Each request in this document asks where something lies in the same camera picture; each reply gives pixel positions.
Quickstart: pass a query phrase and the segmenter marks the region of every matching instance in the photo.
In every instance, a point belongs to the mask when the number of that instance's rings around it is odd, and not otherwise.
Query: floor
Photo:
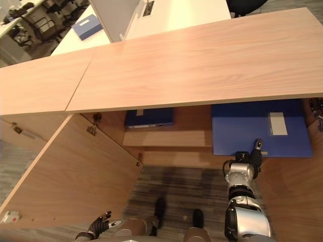
[[[32,152],[2,142],[0,163],[0,201],[3,202],[20,176],[35,157]],[[256,197],[261,196],[253,184]],[[192,226],[192,212],[204,212],[205,229],[212,241],[226,241],[224,214],[228,204],[227,183],[221,170],[146,166],[133,188],[124,219],[153,215],[154,203],[159,197],[167,201],[164,226],[158,231],[161,238],[182,241],[186,229]],[[72,241],[89,224],[77,224],[39,229],[0,230],[0,240],[7,241]],[[101,237],[109,237],[108,230]]]

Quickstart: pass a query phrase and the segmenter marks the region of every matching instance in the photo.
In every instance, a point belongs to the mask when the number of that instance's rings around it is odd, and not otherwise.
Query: black shoe
[[[204,216],[200,209],[195,209],[193,212],[193,226],[196,228],[204,227]]]
[[[161,228],[163,224],[163,218],[165,214],[166,202],[164,198],[158,198],[155,205],[155,213],[154,215],[157,216],[159,223],[158,228]]]

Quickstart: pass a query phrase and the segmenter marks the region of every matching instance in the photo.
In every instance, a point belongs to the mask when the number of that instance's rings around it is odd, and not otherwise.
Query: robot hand
[[[99,238],[100,234],[109,229],[109,218],[111,218],[111,211],[107,211],[98,217],[89,227],[87,232],[79,233],[75,239],[78,237],[87,237],[90,240]]]

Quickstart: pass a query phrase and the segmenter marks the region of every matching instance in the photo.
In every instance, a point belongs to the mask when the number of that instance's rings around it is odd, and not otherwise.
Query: cabinet shelf
[[[174,125],[128,129],[124,146],[212,147],[211,106],[176,107]]]

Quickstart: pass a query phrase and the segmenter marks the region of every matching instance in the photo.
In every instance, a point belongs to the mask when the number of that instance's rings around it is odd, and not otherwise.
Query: wooden countertop
[[[307,9],[98,47],[69,112],[323,95],[323,26]]]
[[[95,48],[0,69],[0,115],[64,112]]]

